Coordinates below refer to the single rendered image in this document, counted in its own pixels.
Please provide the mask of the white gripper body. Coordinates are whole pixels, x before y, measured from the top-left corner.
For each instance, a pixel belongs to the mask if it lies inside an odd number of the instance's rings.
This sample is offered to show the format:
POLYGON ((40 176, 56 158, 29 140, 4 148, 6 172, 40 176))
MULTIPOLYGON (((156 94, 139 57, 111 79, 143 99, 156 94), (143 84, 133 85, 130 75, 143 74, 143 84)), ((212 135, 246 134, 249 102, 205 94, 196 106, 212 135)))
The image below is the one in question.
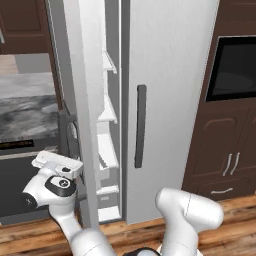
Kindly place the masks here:
POLYGON ((83 163, 79 160, 48 151, 40 151, 32 161, 32 165, 37 168, 42 168, 47 162, 55 162, 57 165, 67 167, 71 170, 78 170, 83 166, 83 163))

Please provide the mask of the grey fridge body with shelves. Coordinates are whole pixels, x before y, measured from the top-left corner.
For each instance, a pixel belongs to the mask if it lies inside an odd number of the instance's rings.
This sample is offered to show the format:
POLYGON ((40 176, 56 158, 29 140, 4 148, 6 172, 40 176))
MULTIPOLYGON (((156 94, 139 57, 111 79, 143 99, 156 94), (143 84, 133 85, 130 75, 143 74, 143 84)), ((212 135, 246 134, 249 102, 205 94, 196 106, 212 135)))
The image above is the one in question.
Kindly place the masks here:
POLYGON ((104 111, 97 138, 101 188, 97 191, 99 222, 122 218, 121 182, 121 0, 102 0, 104 111))

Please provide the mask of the grey freezer door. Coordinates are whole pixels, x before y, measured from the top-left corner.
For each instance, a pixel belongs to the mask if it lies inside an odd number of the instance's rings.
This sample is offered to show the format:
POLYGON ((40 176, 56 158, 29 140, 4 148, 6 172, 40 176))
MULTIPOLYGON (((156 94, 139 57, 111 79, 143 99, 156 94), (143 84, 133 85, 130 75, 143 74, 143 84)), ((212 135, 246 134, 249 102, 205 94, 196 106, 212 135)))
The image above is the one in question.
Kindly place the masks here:
POLYGON ((76 118, 78 145, 71 152, 84 163, 80 219, 99 226, 100 188, 97 121, 104 110, 101 0, 46 0, 64 109, 76 118))

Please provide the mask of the grey fridge door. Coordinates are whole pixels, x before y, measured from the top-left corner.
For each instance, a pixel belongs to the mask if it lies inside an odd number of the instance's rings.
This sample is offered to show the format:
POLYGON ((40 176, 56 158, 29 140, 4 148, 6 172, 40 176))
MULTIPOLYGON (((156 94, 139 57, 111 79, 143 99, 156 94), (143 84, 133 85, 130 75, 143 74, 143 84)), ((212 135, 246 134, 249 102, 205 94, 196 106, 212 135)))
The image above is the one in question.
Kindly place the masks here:
POLYGON ((182 187, 219 0, 122 0, 126 222, 158 218, 155 195, 182 187), (147 86, 144 152, 134 167, 137 86, 147 86))

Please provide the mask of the black dishwasher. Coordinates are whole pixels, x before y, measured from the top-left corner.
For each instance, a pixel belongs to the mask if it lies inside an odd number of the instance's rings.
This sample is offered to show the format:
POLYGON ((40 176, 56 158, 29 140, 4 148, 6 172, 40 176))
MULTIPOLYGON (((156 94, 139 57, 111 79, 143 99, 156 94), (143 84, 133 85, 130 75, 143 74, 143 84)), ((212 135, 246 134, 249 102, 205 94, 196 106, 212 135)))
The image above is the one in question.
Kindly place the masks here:
POLYGON ((0 142, 0 225, 49 217, 46 206, 29 209, 22 191, 38 169, 31 165, 41 150, 58 150, 58 138, 0 142))

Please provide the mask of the brown drawer front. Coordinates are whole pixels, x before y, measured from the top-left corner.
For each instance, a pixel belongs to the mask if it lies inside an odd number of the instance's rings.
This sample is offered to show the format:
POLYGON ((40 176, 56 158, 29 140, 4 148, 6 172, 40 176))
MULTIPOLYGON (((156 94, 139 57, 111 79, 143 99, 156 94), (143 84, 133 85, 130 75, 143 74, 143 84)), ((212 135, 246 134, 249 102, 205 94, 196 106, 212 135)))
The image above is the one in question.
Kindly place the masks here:
POLYGON ((214 201, 248 196, 254 194, 256 191, 256 175, 215 181, 204 181, 199 184, 191 184, 186 188, 186 191, 209 198, 214 201), (210 192, 213 190, 226 190, 228 188, 234 188, 234 190, 225 194, 210 194, 210 192))

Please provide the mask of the brown cupboard door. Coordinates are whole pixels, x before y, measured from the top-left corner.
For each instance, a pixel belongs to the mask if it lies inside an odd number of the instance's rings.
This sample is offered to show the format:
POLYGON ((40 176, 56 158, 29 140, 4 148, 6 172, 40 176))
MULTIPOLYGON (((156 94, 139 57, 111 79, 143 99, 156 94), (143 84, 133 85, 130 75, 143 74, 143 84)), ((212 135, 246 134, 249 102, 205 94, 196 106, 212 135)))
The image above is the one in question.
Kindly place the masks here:
POLYGON ((236 147, 238 152, 239 163, 232 176, 256 174, 256 108, 249 110, 236 147))
POLYGON ((234 151, 249 109, 215 110, 196 118, 182 188, 224 178, 228 155, 234 151))

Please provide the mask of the brown tall oven cabinet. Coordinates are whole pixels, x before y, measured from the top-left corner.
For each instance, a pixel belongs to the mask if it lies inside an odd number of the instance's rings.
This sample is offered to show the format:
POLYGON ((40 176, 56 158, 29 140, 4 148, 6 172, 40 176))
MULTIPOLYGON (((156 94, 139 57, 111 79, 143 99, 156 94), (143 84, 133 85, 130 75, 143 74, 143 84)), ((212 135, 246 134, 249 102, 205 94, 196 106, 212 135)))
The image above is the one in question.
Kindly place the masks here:
MULTIPOLYGON (((229 110, 229 109, 242 109, 256 108, 256 97, 236 100, 223 100, 206 102, 205 96, 207 93, 208 82, 210 78, 211 68, 214 60, 214 53, 217 46, 217 40, 219 36, 243 36, 243 35, 256 35, 256 0, 220 0, 216 23, 214 27, 213 39, 211 42, 211 48, 205 70, 203 86, 201 90, 197 116, 200 113, 208 113, 215 110, 229 110)), ((232 170, 236 158, 236 147, 234 156, 232 157, 231 164, 227 174, 222 179, 243 177, 232 176, 230 171, 232 170)))

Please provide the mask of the brown wall cupboard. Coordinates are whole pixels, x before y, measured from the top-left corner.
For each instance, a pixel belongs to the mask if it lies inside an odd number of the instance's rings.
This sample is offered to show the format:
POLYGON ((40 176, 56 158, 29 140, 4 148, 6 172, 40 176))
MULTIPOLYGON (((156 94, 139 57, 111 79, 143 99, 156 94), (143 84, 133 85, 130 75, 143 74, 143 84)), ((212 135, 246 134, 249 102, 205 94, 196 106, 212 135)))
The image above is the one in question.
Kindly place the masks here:
POLYGON ((0 0, 0 53, 49 52, 45 0, 0 0))

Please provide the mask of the black wall oven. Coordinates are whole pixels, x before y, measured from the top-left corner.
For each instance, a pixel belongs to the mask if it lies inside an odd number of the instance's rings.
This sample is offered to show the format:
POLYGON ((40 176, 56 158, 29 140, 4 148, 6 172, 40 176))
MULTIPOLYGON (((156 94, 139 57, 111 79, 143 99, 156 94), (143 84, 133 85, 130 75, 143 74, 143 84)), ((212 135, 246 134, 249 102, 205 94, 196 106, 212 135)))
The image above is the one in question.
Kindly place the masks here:
POLYGON ((206 102, 256 97, 256 35, 219 36, 206 102))

